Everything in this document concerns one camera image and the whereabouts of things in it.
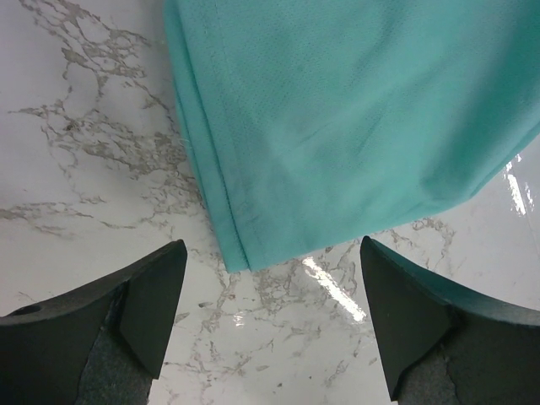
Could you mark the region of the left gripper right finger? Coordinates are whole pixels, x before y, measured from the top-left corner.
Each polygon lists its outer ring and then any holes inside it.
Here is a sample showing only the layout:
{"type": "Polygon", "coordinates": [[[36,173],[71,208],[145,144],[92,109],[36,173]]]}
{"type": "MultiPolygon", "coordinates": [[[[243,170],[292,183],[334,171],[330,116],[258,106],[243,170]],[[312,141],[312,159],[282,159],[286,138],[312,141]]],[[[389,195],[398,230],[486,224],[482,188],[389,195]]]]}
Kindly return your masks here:
{"type": "Polygon", "coordinates": [[[393,402],[539,402],[537,310],[481,294],[370,237],[360,259],[393,402]]]}

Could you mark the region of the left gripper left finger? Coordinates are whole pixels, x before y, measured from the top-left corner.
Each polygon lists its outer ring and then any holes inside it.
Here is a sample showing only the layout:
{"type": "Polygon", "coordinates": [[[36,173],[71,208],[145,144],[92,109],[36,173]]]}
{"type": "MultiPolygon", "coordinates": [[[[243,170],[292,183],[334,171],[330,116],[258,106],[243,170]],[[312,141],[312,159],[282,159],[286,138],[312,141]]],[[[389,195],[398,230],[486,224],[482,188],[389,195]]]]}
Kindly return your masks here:
{"type": "Polygon", "coordinates": [[[183,240],[1,319],[3,404],[146,404],[186,271],[183,240]]]}

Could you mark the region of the teal t shirt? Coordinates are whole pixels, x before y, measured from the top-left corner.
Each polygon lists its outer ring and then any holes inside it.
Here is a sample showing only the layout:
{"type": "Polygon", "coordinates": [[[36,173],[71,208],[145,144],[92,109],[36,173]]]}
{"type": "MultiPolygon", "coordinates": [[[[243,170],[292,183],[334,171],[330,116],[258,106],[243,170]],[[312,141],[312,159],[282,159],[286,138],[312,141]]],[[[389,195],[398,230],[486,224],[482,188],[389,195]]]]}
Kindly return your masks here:
{"type": "Polygon", "coordinates": [[[536,1],[167,1],[226,269],[444,212],[539,132],[536,1]]]}

